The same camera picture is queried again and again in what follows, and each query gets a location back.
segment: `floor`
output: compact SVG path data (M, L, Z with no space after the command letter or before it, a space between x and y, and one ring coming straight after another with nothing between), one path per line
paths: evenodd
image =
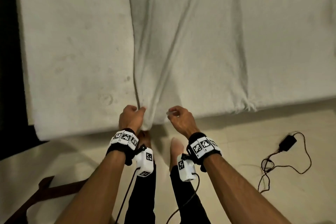
M277 150L278 143L292 131L306 137L313 165L304 175L290 168L270 173L271 190L263 195L292 223L336 223L336 100L296 105L197 120L199 128L216 141L224 158L254 187L260 179L260 162ZM105 155L113 132L64 138L37 146L0 162L0 223L18 209L36 190L38 182L56 175L52 186L86 179ZM155 200L156 223L165 223L177 209L169 178L169 146L179 135L170 124L151 130L157 163ZM292 165L303 171L309 165L303 140L272 159L279 165ZM113 216L116 217L134 171L125 167ZM197 167L201 181L198 195L211 223L229 223L206 173ZM39 203L28 211L29 223L53 223L73 196ZM127 201L119 223L124 222ZM179 223L176 214L170 223Z

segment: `bare foot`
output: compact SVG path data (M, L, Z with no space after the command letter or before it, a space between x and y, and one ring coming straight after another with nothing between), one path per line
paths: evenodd
M180 140L173 137L170 143L170 166L169 171L171 172L174 166L177 166L177 156L184 152L184 146Z
M149 131L140 131L138 134L138 139L139 139L139 143L138 143L138 148L141 145L145 145L147 148L152 148L152 144L151 144L151 137L149 136Z

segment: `black leggings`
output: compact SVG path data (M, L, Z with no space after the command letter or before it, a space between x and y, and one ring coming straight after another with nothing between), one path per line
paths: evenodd
M180 209L181 223L210 223L207 214L197 195L186 204L195 193L195 190L190 182L183 182L180 179L179 170L174 166L170 172L170 179L173 185L173 190L178 208ZM147 177L137 176L132 195L128 202L128 209L125 217L125 224L135 223L142 216L146 219L146 223L155 223L154 196L156 184L156 165L154 171Z

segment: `black wrist strap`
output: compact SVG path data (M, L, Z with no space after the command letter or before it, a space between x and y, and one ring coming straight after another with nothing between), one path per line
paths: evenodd
M137 148L139 139L135 136L135 133L130 128L125 128L118 131L114 137L112 137L108 146L106 155L111 151L118 150L125 153L126 161L125 165L132 165L132 159L135 156L135 149Z
M212 154L222 155L221 149L218 145L211 138L206 137L206 135L201 132L196 132L191 135L187 151L193 162L197 165L201 165L202 172L206 172L203 166L205 158Z

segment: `cable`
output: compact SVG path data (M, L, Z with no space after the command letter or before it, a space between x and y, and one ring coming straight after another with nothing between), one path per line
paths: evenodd
M116 223L118 223L118 219L119 219L121 210L123 209L123 206L124 206L124 203L125 203L125 200L126 200L128 191L129 191L129 189L130 189L130 187L131 187L131 184L132 184L132 181L133 181L133 179L134 179L134 175L135 175L135 173L136 173L139 169L140 169L140 168L138 167L138 168L134 171L134 173L133 173L133 176L132 176L131 182L130 182L129 185L128 185L128 189L127 189L127 191L126 191L126 195L125 195L125 197L124 197L123 203L121 204L121 207L120 207L120 210L119 210L117 219L115 220Z
M196 173L192 173L192 175L197 175L197 177L198 177L198 184L197 184L195 193L191 196L191 198L190 198L187 202L185 202L185 203L182 205L181 209L182 209L187 203L189 203L189 202L192 200L192 198L196 195L197 190L198 190L198 187L199 187L199 185L200 185L200 177L199 177L199 175L196 174ZM174 214L177 213L179 210L180 210L180 209L177 209L176 211L174 211L174 213L173 213L172 215L170 215L170 217L169 217L169 219L167 220L166 224L168 224L168 222L170 221L170 219L171 219L171 218L174 216Z
M259 187L260 187L261 181L263 180L264 176L266 176L267 179L268 179L268 188L262 190L260 193L263 193L263 192L265 192L265 191L269 191L269 190L270 190L270 188L271 188L271 187L270 187L270 185L271 185L271 180L270 180L270 178L268 177L267 174L268 174L270 171L272 171L272 170L274 170L275 168L277 168L277 167L291 167L292 169L294 169L294 170L295 170L298 174L300 174L300 175L303 175L305 172L307 172L307 171L311 168L311 166L312 166L312 159L310 158L310 156L309 156L309 154L308 154L308 152L307 152L305 135L304 135L303 133L301 133L301 132L295 132L292 136L295 136L296 134L301 134L301 135L303 136L304 150L305 150L305 152L306 152L306 154L307 154L307 156L308 156L308 158L309 158L309 162L310 162L309 167L308 167L305 171L303 171L303 172L301 173L301 172L297 171L297 170L296 170L294 167L292 167L292 166L276 166L276 165L274 164L274 162L270 160L270 157L272 157L272 156L274 156L274 155L276 155L276 154L278 154L278 153L280 153L280 152L282 152L282 151L281 151L281 150L278 150L278 151L276 151L275 153L270 154L267 158L264 158L264 159L262 160L262 162L261 162L261 169L263 170L264 175L262 175L262 177L261 177L261 179L260 179L260 181L259 181L259 184L258 184L258 191L259 191ZM270 168L266 168L268 162L272 163L273 166L270 167Z

